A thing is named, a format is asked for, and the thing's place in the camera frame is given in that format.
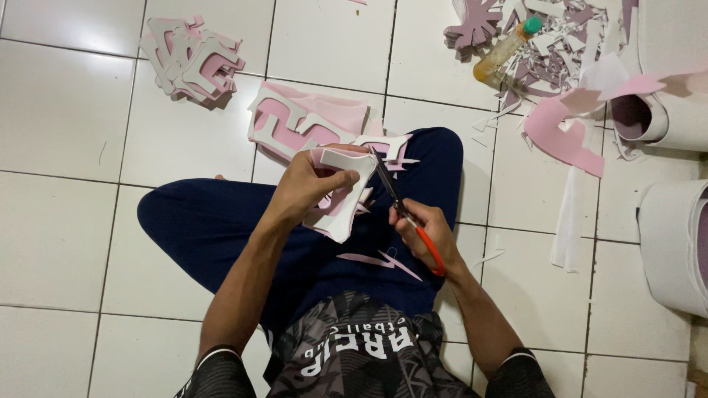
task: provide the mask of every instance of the black patterned jersey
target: black patterned jersey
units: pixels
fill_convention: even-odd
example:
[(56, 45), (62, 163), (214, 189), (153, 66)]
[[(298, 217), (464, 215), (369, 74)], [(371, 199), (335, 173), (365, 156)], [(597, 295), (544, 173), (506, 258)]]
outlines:
[[(320, 302), (271, 342), (273, 356), (264, 375), (269, 397), (478, 397), (446, 371), (442, 342), (436, 313), (409, 318), (365, 294), (343, 292)], [(554, 395), (531, 351), (517, 348), (489, 380), (486, 396)], [(216, 347), (176, 398), (227, 397), (255, 394), (238, 355)]]

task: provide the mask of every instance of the green bottle cap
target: green bottle cap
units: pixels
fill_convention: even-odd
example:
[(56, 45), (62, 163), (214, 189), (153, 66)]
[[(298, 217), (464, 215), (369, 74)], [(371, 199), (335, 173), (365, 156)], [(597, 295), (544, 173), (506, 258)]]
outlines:
[(524, 22), (523, 26), (523, 31), (527, 35), (535, 35), (538, 33), (539, 30), (541, 30), (541, 27), (543, 26), (543, 21), (541, 21), (541, 18), (537, 16), (532, 16), (531, 18), (527, 19), (526, 22)]

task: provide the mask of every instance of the glue bottle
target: glue bottle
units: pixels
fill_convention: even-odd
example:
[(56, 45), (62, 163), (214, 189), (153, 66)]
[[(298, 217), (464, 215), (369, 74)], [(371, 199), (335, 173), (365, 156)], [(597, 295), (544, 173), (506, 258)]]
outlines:
[(542, 26), (543, 21), (537, 16), (532, 16), (526, 21), (516, 25), (513, 34), (497, 43), (487, 55), (474, 65), (472, 70), (474, 78), (483, 81), (487, 76), (498, 71), (501, 65), (507, 62), (519, 47), (524, 45), (533, 35), (541, 30)]

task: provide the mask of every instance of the person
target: person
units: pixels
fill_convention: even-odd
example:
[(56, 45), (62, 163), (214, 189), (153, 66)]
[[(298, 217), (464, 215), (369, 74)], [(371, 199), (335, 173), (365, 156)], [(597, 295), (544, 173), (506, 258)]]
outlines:
[[(334, 145), (366, 152), (366, 148)], [(255, 397), (240, 355), (258, 324), (272, 356), (271, 397), (478, 397), (440, 361), (443, 328), (433, 301), (447, 281), (469, 350), (489, 379), (487, 398), (553, 397), (533, 355), (474, 279), (452, 228), (462, 179), (462, 143), (452, 131), (412, 132), (397, 173), (407, 210), (434, 241), (447, 273), (392, 208), (378, 175), (369, 213), (338, 244), (300, 225), (325, 195), (361, 176), (322, 176), (299, 152), (278, 186), (198, 178), (146, 194), (145, 232), (194, 280), (215, 293), (202, 324), (198, 361), (176, 398)], [(395, 258), (380, 266), (337, 257)]]

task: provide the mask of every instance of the scissors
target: scissors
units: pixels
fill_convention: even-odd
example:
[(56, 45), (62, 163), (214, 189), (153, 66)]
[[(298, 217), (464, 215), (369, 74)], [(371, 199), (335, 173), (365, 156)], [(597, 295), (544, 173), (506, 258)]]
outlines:
[(445, 264), (443, 263), (443, 259), (440, 257), (440, 252), (438, 251), (438, 248), (435, 247), (433, 240), (430, 239), (428, 234), (426, 234), (426, 232), (423, 230), (423, 227), (419, 227), (418, 224), (413, 221), (411, 214), (408, 213), (406, 207), (403, 206), (403, 201), (401, 200), (401, 197), (399, 196), (398, 192), (396, 191), (396, 188), (394, 187), (394, 180), (391, 177), (391, 174), (389, 173), (389, 169), (386, 168), (384, 160), (381, 159), (381, 155), (379, 155), (379, 152), (376, 152), (371, 147), (369, 148), (369, 152), (376, 156), (376, 172), (379, 174), (379, 177), (381, 177), (381, 182), (384, 184), (386, 192), (388, 192), (391, 198), (393, 198), (394, 200), (394, 210), (396, 210), (396, 212), (399, 213), (401, 217), (405, 218), (408, 222), (411, 223), (411, 225), (413, 225), (413, 228), (416, 229), (416, 233), (423, 240), (423, 243), (426, 244), (426, 247), (428, 248), (430, 254), (433, 255), (433, 259), (435, 259), (435, 264), (438, 267), (436, 269), (429, 268), (430, 271), (436, 274), (437, 276), (444, 276)]

